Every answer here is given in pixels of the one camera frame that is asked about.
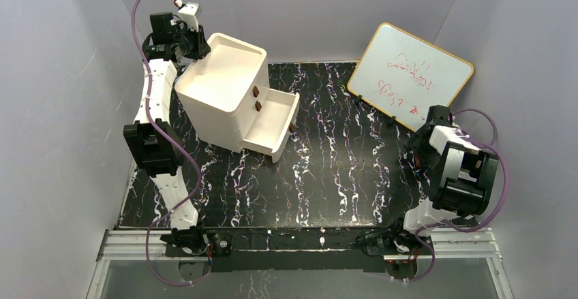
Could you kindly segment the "white drawer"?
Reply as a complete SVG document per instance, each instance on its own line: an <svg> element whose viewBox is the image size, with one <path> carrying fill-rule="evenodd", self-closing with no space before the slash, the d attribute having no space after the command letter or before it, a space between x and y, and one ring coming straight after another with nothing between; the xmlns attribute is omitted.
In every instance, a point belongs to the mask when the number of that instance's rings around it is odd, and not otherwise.
<svg viewBox="0 0 578 299"><path fill-rule="evenodd" d="M270 89L260 101L261 110L243 138L241 146L268 155L273 163L277 163L290 134L295 130L299 100L299 93Z"/></svg>

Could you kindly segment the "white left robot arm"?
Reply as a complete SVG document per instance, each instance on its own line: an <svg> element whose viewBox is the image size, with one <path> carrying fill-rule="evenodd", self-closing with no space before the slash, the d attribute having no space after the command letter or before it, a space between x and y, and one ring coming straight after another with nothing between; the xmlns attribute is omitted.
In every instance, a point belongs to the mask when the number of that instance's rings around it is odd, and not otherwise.
<svg viewBox="0 0 578 299"><path fill-rule="evenodd" d="M134 121L124 125L123 137L168 210L165 219L171 231L162 241L186 254L202 255L209 240L184 181L184 145L170 123L177 67L180 59L195 53L197 34L170 12L152 14L150 22L152 32L139 45L144 70L140 105Z"/></svg>

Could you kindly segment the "white drawer organizer box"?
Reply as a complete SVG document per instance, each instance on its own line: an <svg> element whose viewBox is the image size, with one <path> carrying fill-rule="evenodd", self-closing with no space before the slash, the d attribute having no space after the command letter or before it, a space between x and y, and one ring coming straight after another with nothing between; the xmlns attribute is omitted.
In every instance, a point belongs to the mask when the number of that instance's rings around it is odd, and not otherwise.
<svg viewBox="0 0 578 299"><path fill-rule="evenodd" d="M269 85L265 49L214 33L211 52L187 66L174 89L200 140L240 152Z"/></svg>

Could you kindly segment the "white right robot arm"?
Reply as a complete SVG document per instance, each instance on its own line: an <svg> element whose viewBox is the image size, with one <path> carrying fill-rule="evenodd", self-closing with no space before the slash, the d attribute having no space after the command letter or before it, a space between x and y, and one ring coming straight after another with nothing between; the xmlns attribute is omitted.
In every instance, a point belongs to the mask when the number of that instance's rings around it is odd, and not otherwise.
<svg viewBox="0 0 578 299"><path fill-rule="evenodd" d="M446 106L431 106L425 123L406 148L416 166L432 172L425 199L399 219L392 247L400 253L421 248L431 228L458 217L481 215L489 205L499 159L473 144Z"/></svg>

